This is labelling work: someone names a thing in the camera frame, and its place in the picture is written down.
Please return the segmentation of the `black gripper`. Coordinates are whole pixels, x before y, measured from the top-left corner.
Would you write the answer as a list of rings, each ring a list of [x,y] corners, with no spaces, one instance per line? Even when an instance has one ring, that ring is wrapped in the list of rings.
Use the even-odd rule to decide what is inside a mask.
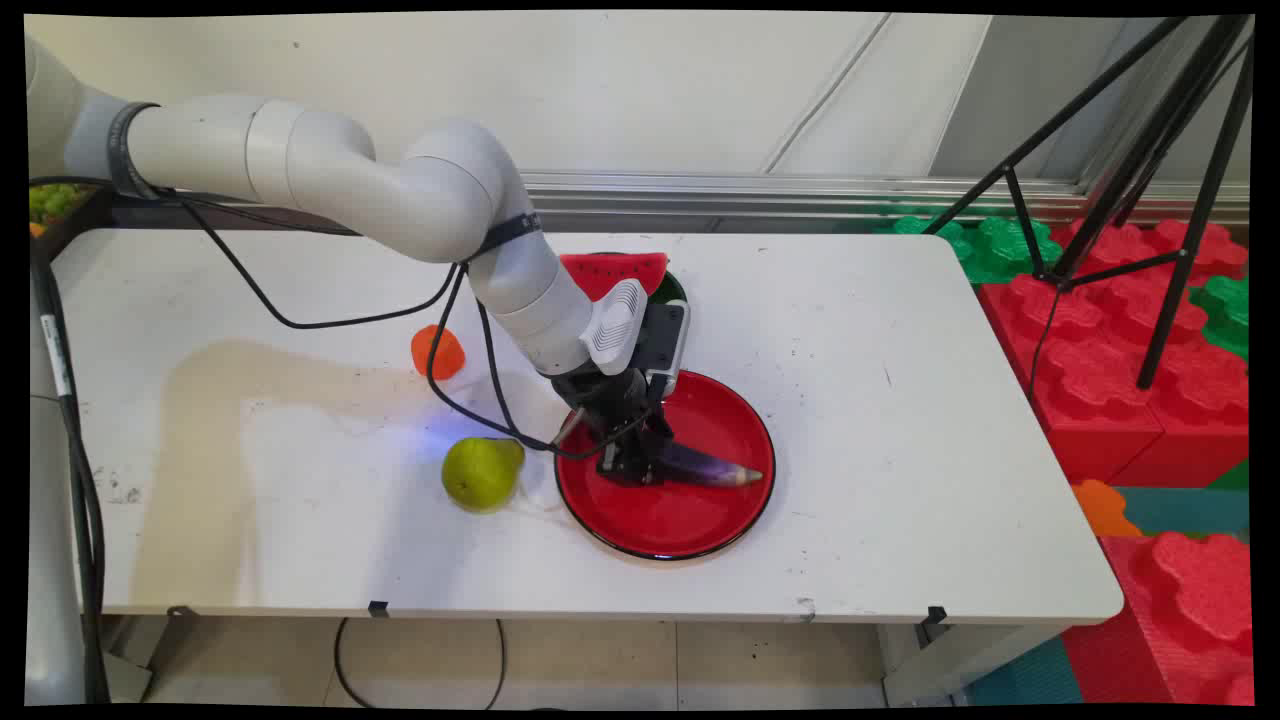
[[[580,366],[550,379],[553,391],[570,406],[554,442],[567,438],[573,428],[588,424],[595,442],[609,442],[618,433],[626,437],[640,432],[640,446],[635,438],[622,438],[608,443],[598,455],[596,474],[620,487],[640,487],[641,483],[662,483],[668,471],[666,452],[675,437],[663,414],[666,378],[655,383],[645,372],[626,369],[607,375],[594,366]],[[641,478],[641,455],[645,471]]]

